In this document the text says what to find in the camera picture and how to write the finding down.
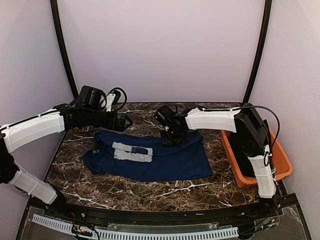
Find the black brooch box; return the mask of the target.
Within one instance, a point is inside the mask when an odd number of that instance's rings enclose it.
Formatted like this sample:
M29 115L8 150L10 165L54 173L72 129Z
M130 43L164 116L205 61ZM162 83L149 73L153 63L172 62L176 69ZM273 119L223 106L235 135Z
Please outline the black brooch box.
M177 106L177 105L169 105L168 107L169 107L172 111L174 111L175 114L178 113L178 106Z

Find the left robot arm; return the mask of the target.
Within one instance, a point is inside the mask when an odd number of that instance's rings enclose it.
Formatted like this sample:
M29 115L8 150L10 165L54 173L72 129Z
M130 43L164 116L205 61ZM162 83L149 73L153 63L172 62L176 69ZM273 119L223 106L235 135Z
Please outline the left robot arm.
M47 205L60 218L71 213L64 195L53 186L15 163L12 153L43 137L74 128L92 126L123 132L133 121L121 109L128 100L126 92L115 87L108 93L84 85L71 103L62 103L27 119L0 128L0 182L10 184Z

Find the blue printed t-shirt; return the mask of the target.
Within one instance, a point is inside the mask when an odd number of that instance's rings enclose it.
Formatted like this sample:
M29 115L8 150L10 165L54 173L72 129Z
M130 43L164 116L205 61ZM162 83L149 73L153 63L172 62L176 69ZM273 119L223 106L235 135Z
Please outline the blue printed t-shirt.
M111 174L141 182L196 180L213 174L198 131L188 132L180 146L165 146L159 137L101 130L95 148L82 159L92 174Z

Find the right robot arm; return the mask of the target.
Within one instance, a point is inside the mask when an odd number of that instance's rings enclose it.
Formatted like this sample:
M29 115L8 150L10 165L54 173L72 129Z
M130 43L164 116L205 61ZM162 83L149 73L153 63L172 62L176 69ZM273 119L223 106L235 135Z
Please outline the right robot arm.
M271 199L276 194L276 167L268 122L257 112L258 106L246 103L234 108L194 107L178 111L177 106L161 106L154 118L164 127L161 140L165 146L180 146L189 131L221 130L230 132L233 149L240 164L257 181L258 195L263 198L255 205L255 213L266 217L275 208Z

